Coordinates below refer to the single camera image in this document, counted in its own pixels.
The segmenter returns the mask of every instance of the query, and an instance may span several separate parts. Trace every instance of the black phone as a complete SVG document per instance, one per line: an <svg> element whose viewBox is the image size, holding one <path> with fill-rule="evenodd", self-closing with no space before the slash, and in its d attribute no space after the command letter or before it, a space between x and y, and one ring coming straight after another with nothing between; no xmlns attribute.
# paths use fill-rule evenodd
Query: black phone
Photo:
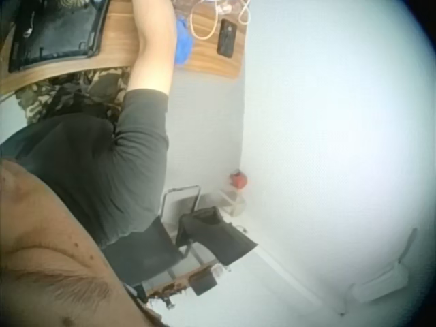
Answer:
<svg viewBox="0 0 436 327"><path fill-rule="evenodd" d="M227 58L233 57L237 29L238 25L236 25L234 22L230 22L227 19L223 19L221 21L217 49L219 55Z"/></svg>

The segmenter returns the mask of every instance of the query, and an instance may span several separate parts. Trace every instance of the wooden desk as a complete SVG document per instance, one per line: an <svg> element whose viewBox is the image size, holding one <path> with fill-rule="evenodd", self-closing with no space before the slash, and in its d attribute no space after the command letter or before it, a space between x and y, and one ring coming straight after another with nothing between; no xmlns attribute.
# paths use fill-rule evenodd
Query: wooden desk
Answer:
<svg viewBox="0 0 436 327"><path fill-rule="evenodd" d="M177 0L175 8L178 15L189 21L192 6L198 0ZM226 15L226 19L238 22L237 15ZM213 27L213 6L199 5L194 16L194 25L199 35L207 35ZM196 40L191 58L183 69L236 78L241 69L246 26L238 24L235 51L229 59L217 54L219 25L209 40ZM13 31L8 35L1 52L0 93L6 94L25 85L53 76L86 69L131 66L138 53L138 34L134 23L131 0L111 0L106 24L104 26L100 54L93 58L48 63L22 72L9 74L9 53Z"/></svg>

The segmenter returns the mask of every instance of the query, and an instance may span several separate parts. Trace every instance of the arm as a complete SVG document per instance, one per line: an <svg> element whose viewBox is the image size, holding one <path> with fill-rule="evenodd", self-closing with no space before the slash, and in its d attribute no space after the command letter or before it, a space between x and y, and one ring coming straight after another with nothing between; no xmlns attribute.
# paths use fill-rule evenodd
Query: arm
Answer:
<svg viewBox="0 0 436 327"><path fill-rule="evenodd" d="M140 47L127 90L168 94L177 43L174 8L170 0L133 0L133 5Z"/></svg>

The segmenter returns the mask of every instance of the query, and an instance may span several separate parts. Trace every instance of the eyebrow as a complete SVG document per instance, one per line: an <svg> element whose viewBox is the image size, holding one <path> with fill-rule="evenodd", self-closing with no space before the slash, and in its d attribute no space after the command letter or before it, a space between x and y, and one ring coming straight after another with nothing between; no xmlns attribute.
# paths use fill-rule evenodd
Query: eyebrow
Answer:
<svg viewBox="0 0 436 327"><path fill-rule="evenodd" d="M77 275L68 270L1 269L2 279L43 287L56 300L93 308L110 297L112 289L102 278Z"/></svg>

